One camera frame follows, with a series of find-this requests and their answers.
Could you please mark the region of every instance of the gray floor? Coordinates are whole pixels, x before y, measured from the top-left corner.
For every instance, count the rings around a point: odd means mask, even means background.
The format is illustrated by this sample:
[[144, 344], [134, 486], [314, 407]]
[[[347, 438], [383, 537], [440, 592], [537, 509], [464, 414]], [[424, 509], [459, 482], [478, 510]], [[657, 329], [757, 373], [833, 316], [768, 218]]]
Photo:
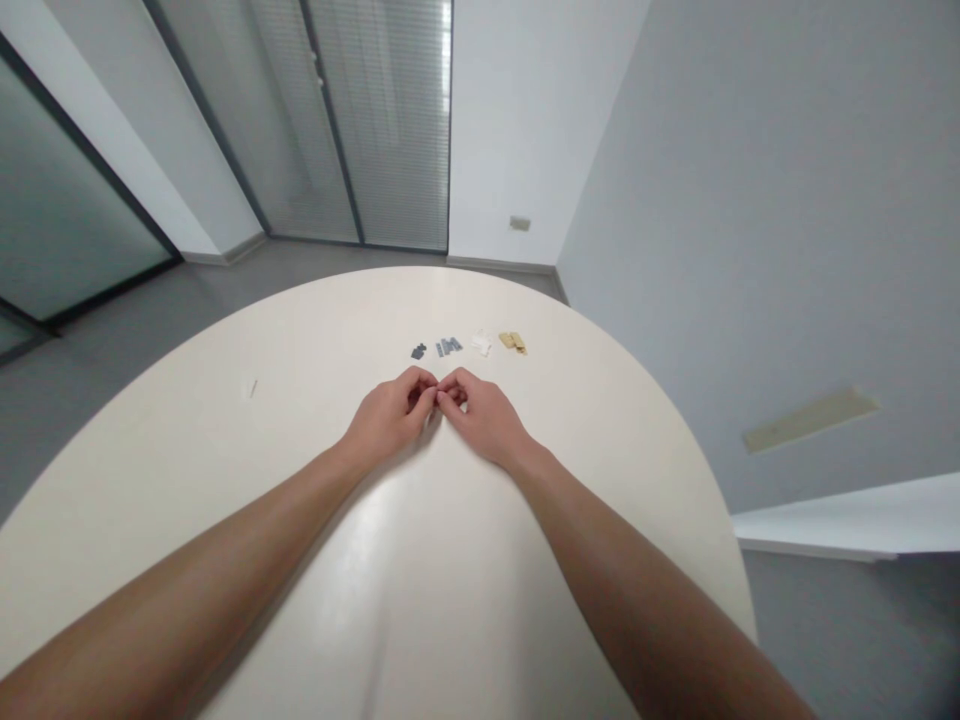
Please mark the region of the gray floor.
[[760, 647], [819, 717], [960, 717], [960, 554], [744, 560]]
[[[436, 255], [268, 242], [229, 268], [180, 265], [0, 367], [0, 523], [78, 430], [130, 381], [218, 320], [311, 280]], [[560, 298], [552, 277], [488, 271]]]
[[[317, 278], [443, 258], [270, 243], [231, 268], [182, 265], [0, 368], [0, 522], [70, 438], [183, 341]], [[491, 273], [552, 297], [549, 276]], [[953, 717], [956, 556], [864, 565], [746, 553], [761, 646], [824, 718]]]

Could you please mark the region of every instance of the white table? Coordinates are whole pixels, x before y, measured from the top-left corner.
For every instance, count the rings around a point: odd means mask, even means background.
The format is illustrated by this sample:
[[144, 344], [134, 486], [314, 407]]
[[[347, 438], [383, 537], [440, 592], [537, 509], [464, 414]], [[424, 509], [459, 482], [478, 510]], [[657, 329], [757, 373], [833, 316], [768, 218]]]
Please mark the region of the white table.
[[[478, 328], [489, 358], [470, 347]], [[528, 356], [496, 340], [507, 330]], [[440, 359], [449, 336], [464, 350]], [[654, 379], [544, 295], [408, 267], [232, 315], [78, 433], [0, 531], [0, 675], [334, 442], [420, 342], [438, 378], [463, 365], [499, 383], [537, 439], [755, 637], [720, 491]], [[205, 716], [632, 715], [522, 497], [448, 423], [368, 480]]]

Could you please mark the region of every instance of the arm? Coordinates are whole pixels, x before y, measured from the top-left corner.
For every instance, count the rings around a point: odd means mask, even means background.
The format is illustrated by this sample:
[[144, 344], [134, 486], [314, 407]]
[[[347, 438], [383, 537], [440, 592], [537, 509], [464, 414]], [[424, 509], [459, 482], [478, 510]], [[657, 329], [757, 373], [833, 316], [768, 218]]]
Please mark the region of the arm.
[[378, 385], [336, 445], [118, 590], [0, 682], [0, 717], [182, 712], [363, 476], [420, 434], [436, 384], [412, 367]]
[[527, 434], [496, 385], [461, 368], [437, 398], [467, 443], [513, 477], [643, 717], [813, 717], [700, 588]]

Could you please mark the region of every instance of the hand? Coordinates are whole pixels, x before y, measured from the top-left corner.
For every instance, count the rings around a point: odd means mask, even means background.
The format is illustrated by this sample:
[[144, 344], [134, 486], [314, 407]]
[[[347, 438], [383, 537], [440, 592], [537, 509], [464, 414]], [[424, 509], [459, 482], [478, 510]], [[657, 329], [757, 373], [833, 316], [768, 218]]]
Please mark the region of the hand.
[[338, 445], [372, 469], [420, 435], [436, 396], [437, 379], [411, 365], [367, 394]]
[[[495, 383], [457, 368], [440, 382], [437, 390], [443, 414], [481, 457], [509, 470], [524, 453], [536, 447], [517, 411]], [[466, 412], [460, 409], [464, 401]]]

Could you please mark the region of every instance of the black metal frame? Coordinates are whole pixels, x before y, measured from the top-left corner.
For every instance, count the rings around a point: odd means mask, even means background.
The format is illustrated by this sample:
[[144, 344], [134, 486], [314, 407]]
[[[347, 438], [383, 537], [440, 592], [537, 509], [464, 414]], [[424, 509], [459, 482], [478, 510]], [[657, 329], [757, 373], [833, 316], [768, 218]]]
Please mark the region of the black metal frame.
[[[347, 158], [343, 149], [343, 141], [340, 138], [340, 128], [337, 124], [336, 113], [333, 109], [333, 100], [330, 97], [330, 89], [327, 87], [326, 75], [323, 69], [323, 58], [320, 54], [320, 45], [317, 41], [316, 32], [313, 25], [313, 15], [310, 12], [310, 6], [308, 0], [298, 0], [300, 4], [300, 13], [303, 16], [304, 26], [307, 30], [307, 39], [310, 43], [310, 49], [314, 57], [314, 69], [317, 73], [317, 78], [320, 82], [320, 95], [323, 98], [323, 105], [327, 111], [327, 119], [330, 122], [330, 133], [333, 135], [333, 144], [337, 151], [337, 160], [340, 163], [340, 172], [343, 175], [343, 184], [347, 191], [347, 200], [350, 203], [350, 212], [353, 215], [353, 223], [357, 231], [357, 240], [359, 242], [345, 242], [342, 240], [323, 240], [319, 238], [306, 238], [306, 237], [289, 237], [285, 235], [278, 235], [274, 232], [269, 221], [267, 220], [266, 215], [263, 212], [263, 208], [260, 206], [260, 203], [257, 201], [257, 196], [253, 192], [253, 186], [250, 184], [246, 174], [243, 172], [243, 168], [240, 166], [240, 161], [237, 159], [237, 156], [234, 154], [233, 149], [230, 146], [230, 141], [227, 139], [227, 135], [223, 130], [223, 126], [217, 120], [216, 113], [213, 111], [213, 106], [210, 104], [209, 99], [206, 96], [206, 93], [203, 92], [203, 88], [200, 86], [200, 81], [197, 79], [196, 74], [193, 72], [193, 68], [190, 66], [190, 61], [187, 58], [186, 53], [183, 50], [183, 46], [180, 45], [180, 42], [177, 40], [176, 34], [173, 32], [173, 28], [170, 25], [170, 21], [167, 19], [166, 13], [164, 13], [163, 8], [160, 6], [160, 0], [143, 0], [144, 6], [147, 8], [147, 12], [150, 14], [150, 17], [153, 18], [154, 25], [157, 26], [157, 31], [160, 33], [160, 37], [163, 38], [164, 43], [167, 46], [167, 49], [170, 51], [170, 55], [173, 57], [174, 63], [176, 63], [177, 68], [180, 70], [180, 74], [183, 76], [184, 81], [187, 84], [187, 87], [190, 90], [190, 93], [193, 95], [194, 100], [196, 100], [197, 107], [200, 109], [200, 114], [203, 115], [203, 119], [206, 120], [207, 125], [210, 127], [210, 131], [213, 133], [214, 139], [217, 141], [217, 145], [220, 146], [220, 151], [223, 153], [224, 159], [227, 161], [227, 165], [230, 166], [230, 169], [233, 171], [233, 174], [237, 178], [237, 182], [240, 185], [240, 189], [243, 191], [244, 196], [247, 198], [247, 202], [250, 203], [250, 207], [253, 210], [253, 214], [257, 216], [257, 220], [260, 221], [260, 226], [263, 228], [264, 234], [271, 240], [294, 240], [297, 242], [312, 242], [318, 243], [320, 245], [337, 245], [341, 247], [364, 247], [380, 250], [399, 250], [402, 252], [413, 252], [421, 253], [426, 255], [442, 255], [446, 256], [450, 250], [450, 158], [447, 158], [447, 242], [446, 248], [444, 250], [432, 250], [427, 248], [410, 248], [410, 247], [401, 247], [394, 245], [380, 245], [376, 243], [368, 243], [366, 236], [363, 232], [363, 223], [360, 220], [360, 209], [357, 205], [357, 199], [353, 192], [353, 183], [350, 179], [350, 170], [347, 166]], [[447, 119], [447, 134], [449, 137], [452, 136], [453, 128], [453, 0], [450, 3], [450, 106], [451, 112], [450, 117]]]
[[147, 268], [131, 278], [116, 283], [93, 297], [87, 298], [65, 310], [61, 310], [48, 318], [35, 318], [13, 303], [0, 297], [0, 315], [36, 333], [32, 340], [21, 343], [17, 347], [0, 354], [0, 364], [3, 364], [15, 357], [19, 357], [50, 338], [60, 337], [58, 332], [59, 328], [76, 320], [94, 308], [109, 302], [118, 295], [169, 270], [175, 265], [179, 265], [183, 262], [183, 256], [143, 205], [141, 205], [133, 193], [130, 192], [130, 189], [124, 185], [123, 181], [113, 171], [113, 168], [107, 164], [103, 156], [100, 155], [90, 140], [87, 139], [87, 136], [83, 134], [83, 131], [81, 131], [77, 124], [67, 115], [56, 98], [54, 98], [53, 95], [50, 94], [50, 91], [40, 82], [40, 79], [34, 74], [26, 62], [24, 62], [23, 58], [20, 57], [20, 54], [14, 49], [3, 33], [0, 33], [0, 57], [3, 58], [3, 61], [6, 62], [7, 66], [20, 79], [34, 98], [50, 113], [50, 116], [57, 125], [60, 126], [60, 129], [63, 130], [67, 137], [73, 141], [74, 145], [80, 149], [90, 164], [93, 165], [97, 172], [100, 173], [100, 176], [107, 181], [107, 184], [110, 185], [113, 191], [120, 196], [120, 199], [123, 200], [127, 207], [133, 211], [134, 215], [144, 224], [150, 234], [170, 253], [169, 259], [151, 268]]

